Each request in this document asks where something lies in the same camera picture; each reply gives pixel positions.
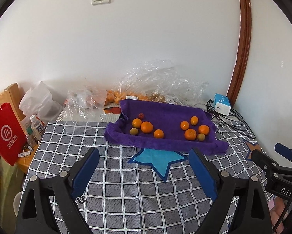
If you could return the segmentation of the right hand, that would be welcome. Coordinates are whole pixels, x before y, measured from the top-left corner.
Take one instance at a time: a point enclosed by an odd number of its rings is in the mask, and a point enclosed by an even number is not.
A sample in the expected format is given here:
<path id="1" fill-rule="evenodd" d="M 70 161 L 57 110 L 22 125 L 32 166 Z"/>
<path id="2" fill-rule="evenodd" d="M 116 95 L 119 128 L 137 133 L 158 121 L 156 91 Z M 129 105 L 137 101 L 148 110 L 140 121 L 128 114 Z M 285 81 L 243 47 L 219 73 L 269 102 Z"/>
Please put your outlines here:
<path id="1" fill-rule="evenodd" d="M 272 221 L 272 228 L 274 228 L 275 224 L 281 217 L 281 214 L 283 210 L 286 207 L 286 203 L 282 198 L 280 197 L 274 197 L 274 206 L 270 210 L 270 217 Z M 284 225 L 285 220 L 288 218 L 288 214 L 292 210 L 292 204 L 287 209 L 282 221 L 278 225 L 277 229 L 274 231 L 274 233 L 290 233 L 288 232 L 288 227 Z"/>

